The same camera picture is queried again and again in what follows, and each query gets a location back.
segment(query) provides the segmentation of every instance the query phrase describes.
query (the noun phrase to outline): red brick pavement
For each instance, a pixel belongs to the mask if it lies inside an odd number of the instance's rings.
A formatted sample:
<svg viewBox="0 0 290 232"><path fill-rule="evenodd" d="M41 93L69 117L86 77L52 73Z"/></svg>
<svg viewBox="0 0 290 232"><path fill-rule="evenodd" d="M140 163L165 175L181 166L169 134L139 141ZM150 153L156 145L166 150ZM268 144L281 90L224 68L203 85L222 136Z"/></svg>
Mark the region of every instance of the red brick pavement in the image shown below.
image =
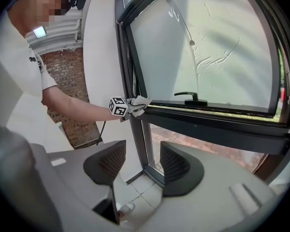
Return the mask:
<svg viewBox="0 0 290 232"><path fill-rule="evenodd" d="M202 141L196 138L184 136L174 131L167 130L167 129L164 129L155 125L150 125L150 128L151 128L151 136L152 136L152 142L153 142L153 151L154 151L153 153L154 153L155 164L156 164L156 167L162 172L163 172L163 169L160 164L160 142L161 141L187 145L193 148L197 148L200 150L204 150L213 154L217 154L217 155L229 158L231 160L236 161L241 166L243 166L244 168L246 168L247 170L251 172L253 172L256 169L262 156L264 155L261 153L254 153L252 158L248 162L246 162L244 158L243 150L212 144L212 143Z"/></svg>

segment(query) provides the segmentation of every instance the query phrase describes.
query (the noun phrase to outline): ceiling light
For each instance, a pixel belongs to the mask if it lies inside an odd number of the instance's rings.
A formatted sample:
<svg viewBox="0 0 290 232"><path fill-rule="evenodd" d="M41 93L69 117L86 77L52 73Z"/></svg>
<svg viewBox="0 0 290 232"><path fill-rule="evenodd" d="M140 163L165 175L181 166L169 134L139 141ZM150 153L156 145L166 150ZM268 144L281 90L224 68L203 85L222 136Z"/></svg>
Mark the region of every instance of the ceiling light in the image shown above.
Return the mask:
<svg viewBox="0 0 290 232"><path fill-rule="evenodd" d="M41 37L46 36L46 30L43 26L33 30L33 32L37 38L41 38Z"/></svg>

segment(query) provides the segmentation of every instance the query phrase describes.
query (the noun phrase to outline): brick wall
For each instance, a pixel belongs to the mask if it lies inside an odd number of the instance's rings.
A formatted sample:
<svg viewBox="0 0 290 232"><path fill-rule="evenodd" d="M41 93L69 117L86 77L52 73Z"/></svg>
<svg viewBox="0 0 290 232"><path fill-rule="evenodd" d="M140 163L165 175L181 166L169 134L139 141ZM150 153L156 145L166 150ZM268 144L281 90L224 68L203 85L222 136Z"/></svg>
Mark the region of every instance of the brick wall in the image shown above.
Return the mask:
<svg viewBox="0 0 290 232"><path fill-rule="evenodd" d="M41 55L48 73L67 95L89 102L84 76L83 49L56 51ZM48 114L55 123L62 122L64 131L75 147L99 137L95 122L79 122L62 116L50 109Z"/></svg>

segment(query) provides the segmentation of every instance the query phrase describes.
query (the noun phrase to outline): white wall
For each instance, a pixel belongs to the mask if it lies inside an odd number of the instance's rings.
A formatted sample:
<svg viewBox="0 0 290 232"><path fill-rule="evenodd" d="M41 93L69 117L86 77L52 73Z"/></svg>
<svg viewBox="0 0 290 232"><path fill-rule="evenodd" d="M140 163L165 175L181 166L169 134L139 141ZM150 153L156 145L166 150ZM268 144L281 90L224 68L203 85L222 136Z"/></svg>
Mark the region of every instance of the white wall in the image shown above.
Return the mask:
<svg viewBox="0 0 290 232"><path fill-rule="evenodd" d="M91 2L91 0L86 0L85 5L84 5L84 8L83 8L81 39L84 38L85 24L86 24L86 18L87 18L87 14L88 14L88 9L89 9L90 2Z"/></svg>
<svg viewBox="0 0 290 232"><path fill-rule="evenodd" d="M115 0L91 0L84 34L84 70L90 103L107 107L112 96L124 97L116 31ZM103 122L98 122L101 130ZM130 122L106 122L104 142L127 140L126 162L120 174L124 181L137 175L141 164Z"/></svg>

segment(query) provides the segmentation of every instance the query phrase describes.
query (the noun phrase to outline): frosted glass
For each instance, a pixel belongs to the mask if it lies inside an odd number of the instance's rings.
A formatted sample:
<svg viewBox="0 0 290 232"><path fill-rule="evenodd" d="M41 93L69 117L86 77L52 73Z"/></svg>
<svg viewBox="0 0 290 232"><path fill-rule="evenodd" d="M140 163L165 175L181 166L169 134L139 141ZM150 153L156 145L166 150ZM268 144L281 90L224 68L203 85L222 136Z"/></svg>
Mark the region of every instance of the frosted glass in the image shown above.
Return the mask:
<svg viewBox="0 0 290 232"><path fill-rule="evenodd" d="M251 0L174 2L177 7L156 0L131 23L148 96L183 101L191 96L174 94L191 91L208 102L268 108L272 59L278 57L255 2L254 7Z"/></svg>

